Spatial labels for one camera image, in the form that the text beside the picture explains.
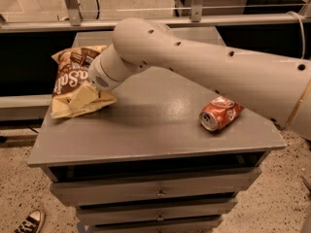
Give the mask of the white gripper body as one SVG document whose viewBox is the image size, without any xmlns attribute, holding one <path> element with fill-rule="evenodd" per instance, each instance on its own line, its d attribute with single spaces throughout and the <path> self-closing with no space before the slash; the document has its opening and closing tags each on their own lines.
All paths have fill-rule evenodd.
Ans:
<svg viewBox="0 0 311 233">
<path fill-rule="evenodd" d="M 111 91 L 121 83 L 110 78 L 101 66 L 100 58 L 96 57 L 88 68 L 89 81 L 100 90 Z"/>
</svg>

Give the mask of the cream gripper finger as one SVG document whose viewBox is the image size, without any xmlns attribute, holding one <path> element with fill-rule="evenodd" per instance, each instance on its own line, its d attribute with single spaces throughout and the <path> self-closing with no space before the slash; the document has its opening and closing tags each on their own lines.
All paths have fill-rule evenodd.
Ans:
<svg viewBox="0 0 311 233">
<path fill-rule="evenodd" d="M 82 83 L 69 102 L 72 112 L 77 112 L 99 97 L 97 89 L 91 83 Z"/>
<path fill-rule="evenodd" d="M 111 101 L 114 99 L 114 94 L 112 92 L 109 91 L 99 91 L 98 92 L 98 101 Z"/>
</svg>

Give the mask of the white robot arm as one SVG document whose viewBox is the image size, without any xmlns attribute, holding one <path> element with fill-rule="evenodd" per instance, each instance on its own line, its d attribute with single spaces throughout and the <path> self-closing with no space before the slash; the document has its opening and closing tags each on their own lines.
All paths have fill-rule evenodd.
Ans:
<svg viewBox="0 0 311 233">
<path fill-rule="evenodd" d="M 181 39 L 142 18 L 120 21 L 86 69 L 105 91 L 155 66 L 181 75 L 311 139 L 311 61 Z"/>
</svg>

